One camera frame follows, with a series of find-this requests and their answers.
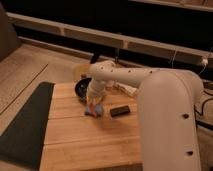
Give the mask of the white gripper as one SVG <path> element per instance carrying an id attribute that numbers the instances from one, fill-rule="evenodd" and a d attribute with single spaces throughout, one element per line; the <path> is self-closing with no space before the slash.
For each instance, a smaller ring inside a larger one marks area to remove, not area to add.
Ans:
<path id="1" fill-rule="evenodd" d="M 95 106 L 99 104 L 103 97 L 105 96 L 105 90 L 104 89 L 92 89 L 88 88 L 86 93 L 86 101 L 87 105 Z"/>

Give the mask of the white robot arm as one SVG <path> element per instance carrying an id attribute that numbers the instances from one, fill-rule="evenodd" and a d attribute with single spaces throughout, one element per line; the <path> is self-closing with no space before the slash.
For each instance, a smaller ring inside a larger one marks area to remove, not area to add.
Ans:
<path id="1" fill-rule="evenodd" d="M 201 171 L 194 105 L 203 93 L 192 71 L 117 68 L 112 61 L 90 66 L 87 95 L 101 97 L 106 83 L 138 89 L 137 111 L 143 171 Z"/>

